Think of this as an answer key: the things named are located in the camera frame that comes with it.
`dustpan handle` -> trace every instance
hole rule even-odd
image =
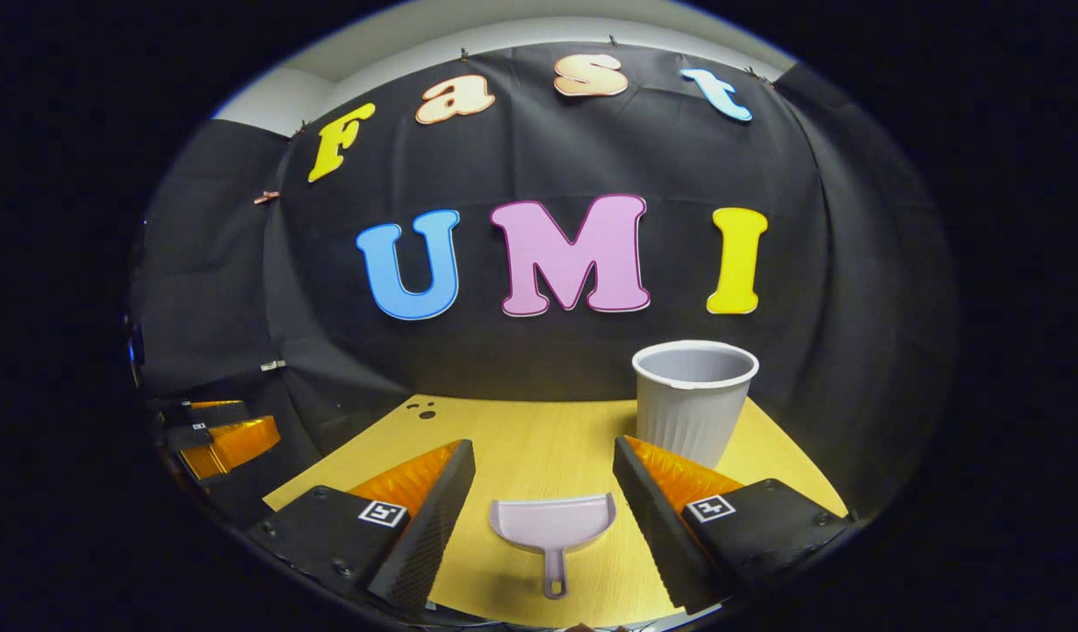
[[[562,600],[566,596],[566,551],[564,549],[543,551],[542,557],[547,566],[542,579],[542,593],[548,600]],[[558,582],[558,592],[555,592],[555,581]]]

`blue letter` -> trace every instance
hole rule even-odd
[[[452,229],[460,216],[452,209],[431,210],[414,219],[414,232],[426,237],[426,251],[430,257],[430,289],[411,293],[399,278],[399,258],[395,242],[402,229],[398,224],[382,224],[367,229],[356,237],[356,248],[363,251],[367,264],[367,283],[371,296],[395,318],[421,320],[433,318],[450,308],[457,299],[457,260],[454,257]]]
[[[703,96],[707,97],[708,101],[711,101],[717,111],[724,113],[724,115],[733,116],[733,119],[738,121],[754,119],[748,109],[735,104],[731,99],[731,95],[728,95],[729,92],[734,92],[735,87],[713,75],[710,71],[685,68],[680,69],[679,74],[688,79],[694,79],[695,83],[699,84],[699,88],[703,91]]]

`orange letter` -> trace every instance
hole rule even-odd
[[[617,71],[621,61],[608,55],[571,55],[555,61],[555,90],[568,97],[620,95],[628,87]]]
[[[423,94],[423,99],[426,104],[418,108],[414,119],[423,125],[431,125],[442,123],[455,113],[469,115],[485,111],[496,97],[488,95],[488,83],[483,77],[467,74],[430,87]]]

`screw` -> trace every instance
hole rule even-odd
[[[351,577],[353,572],[347,567],[347,564],[343,563],[343,560],[332,560],[332,571],[334,571],[340,577]]]

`white wall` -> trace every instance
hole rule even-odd
[[[388,81],[410,74],[416,69],[430,68],[450,59],[458,59],[461,49],[470,54],[542,44],[547,41],[598,41],[608,43],[608,37],[619,44],[651,46],[715,59],[735,68],[752,67],[757,73],[775,81],[786,68],[754,59],[744,53],[728,49],[710,41],[700,40],[668,28],[607,17],[535,17],[472,28],[446,36],[427,44],[406,49],[382,61],[376,61],[361,71],[335,84],[328,100],[317,115],[362,95],[368,90],[378,87]]]
[[[535,16],[485,24],[458,31],[457,25],[499,15],[580,11],[644,16],[655,24],[608,16]],[[683,30],[661,26],[682,25]],[[419,40],[431,32],[446,32]],[[215,119],[255,125],[285,136],[368,90],[405,74],[457,59],[460,50],[478,54],[548,41],[599,41],[664,49],[715,59],[735,68],[751,67],[775,81],[794,64],[792,57],[748,32],[683,4],[662,0],[566,0],[520,3],[516,0],[419,0],[399,4],[333,33],[261,77],[227,102]]]
[[[275,68],[239,92],[212,119],[237,121],[292,136],[302,121],[326,112],[334,84],[293,68]]]

